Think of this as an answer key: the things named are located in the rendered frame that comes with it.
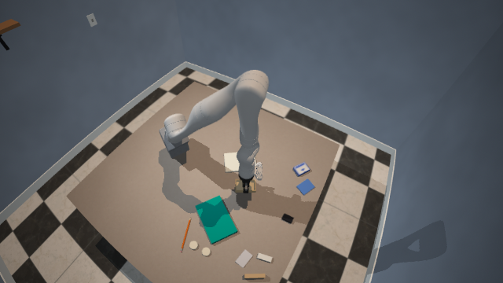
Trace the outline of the grey flat rectangular card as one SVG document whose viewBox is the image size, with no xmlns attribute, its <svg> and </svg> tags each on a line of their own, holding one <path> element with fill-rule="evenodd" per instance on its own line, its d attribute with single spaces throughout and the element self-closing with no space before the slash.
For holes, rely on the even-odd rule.
<svg viewBox="0 0 503 283">
<path fill-rule="evenodd" d="M 247 250 L 244 250 L 235 262 L 242 268 L 244 268 L 244 266 L 247 264 L 247 262 L 250 260 L 252 256 L 253 255 L 251 253 L 249 253 Z"/>
</svg>

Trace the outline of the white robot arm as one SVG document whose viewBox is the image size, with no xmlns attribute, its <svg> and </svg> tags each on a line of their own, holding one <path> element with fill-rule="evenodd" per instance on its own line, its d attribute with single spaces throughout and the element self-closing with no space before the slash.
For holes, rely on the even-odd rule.
<svg viewBox="0 0 503 283">
<path fill-rule="evenodd" d="M 167 140 L 178 143 L 195 131 L 219 121 L 237 105 L 240 143 L 243 145 L 237 152 L 239 175 L 244 179 L 254 175 L 257 180 L 262 180 L 263 165 L 261 162 L 255 165 L 255 156 L 259 151 L 258 117 L 268 86 L 269 80 L 264 72 L 245 72 L 228 86 L 198 102 L 193 107 L 188 122 L 182 114 L 167 117 L 164 121 Z"/>
</svg>

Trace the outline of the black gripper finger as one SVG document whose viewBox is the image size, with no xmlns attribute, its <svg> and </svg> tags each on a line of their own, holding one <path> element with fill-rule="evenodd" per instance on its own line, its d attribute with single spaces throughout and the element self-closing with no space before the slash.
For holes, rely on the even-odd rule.
<svg viewBox="0 0 503 283">
<path fill-rule="evenodd" d="M 242 182 L 243 182 L 243 181 L 242 181 Z M 248 182 L 248 184 L 247 184 L 247 183 L 245 183 L 245 185 L 244 185 L 244 182 L 243 182 L 243 187 L 244 187 L 244 188 L 243 188 L 243 191 L 244 191 L 243 193 L 248 193 L 248 191 L 249 191 L 249 188 L 248 188 L 248 187 L 249 187 L 249 183 L 250 183 L 250 182 Z"/>
</svg>

